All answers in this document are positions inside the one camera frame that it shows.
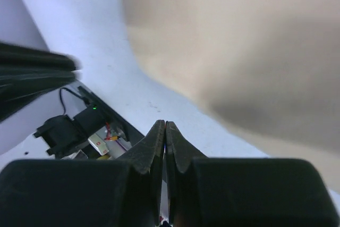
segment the beige fabric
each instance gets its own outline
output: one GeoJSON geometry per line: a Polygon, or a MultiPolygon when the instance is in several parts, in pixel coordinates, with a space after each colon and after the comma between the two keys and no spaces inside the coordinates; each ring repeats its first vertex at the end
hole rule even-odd
{"type": "Polygon", "coordinates": [[[142,68],[340,191],[340,0],[123,0],[142,68]]]}

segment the beige cloth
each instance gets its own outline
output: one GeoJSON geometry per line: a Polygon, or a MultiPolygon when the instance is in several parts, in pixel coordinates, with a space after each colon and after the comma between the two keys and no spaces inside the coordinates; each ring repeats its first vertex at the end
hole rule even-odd
{"type": "Polygon", "coordinates": [[[340,0],[123,0],[155,80],[340,191],[340,0]]]}

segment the wire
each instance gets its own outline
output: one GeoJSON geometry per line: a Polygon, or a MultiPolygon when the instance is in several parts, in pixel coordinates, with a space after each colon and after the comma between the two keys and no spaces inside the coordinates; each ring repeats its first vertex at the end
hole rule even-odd
{"type": "Polygon", "coordinates": [[[77,93],[75,93],[74,91],[70,90],[69,88],[62,87],[62,88],[59,89],[59,99],[60,99],[60,103],[62,104],[62,107],[63,107],[63,110],[64,110],[63,115],[66,114],[66,106],[65,106],[65,103],[64,103],[64,100],[63,100],[63,95],[62,95],[62,91],[63,90],[66,90],[67,92],[71,93],[73,96],[81,99],[82,101],[84,101],[85,104],[87,103],[87,99],[86,98],[78,95],[77,93]]]}

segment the black cable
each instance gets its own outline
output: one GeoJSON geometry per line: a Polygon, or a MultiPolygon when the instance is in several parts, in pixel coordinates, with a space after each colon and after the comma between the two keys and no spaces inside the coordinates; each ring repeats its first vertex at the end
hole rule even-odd
{"type": "Polygon", "coordinates": [[[59,99],[60,99],[60,103],[62,104],[62,107],[63,107],[63,110],[64,110],[63,115],[66,114],[66,106],[65,106],[65,103],[64,103],[64,100],[63,100],[63,95],[62,95],[63,90],[66,90],[67,92],[71,93],[73,96],[77,97],[78,99],[81,99],[82,101],[84,101],[85,104],[89,104],[89,101],[87,100],[87,98],[78,95],[77,93],[70,90],[69,88],[62,87],[62,88],[59,89],[59,99]]]}

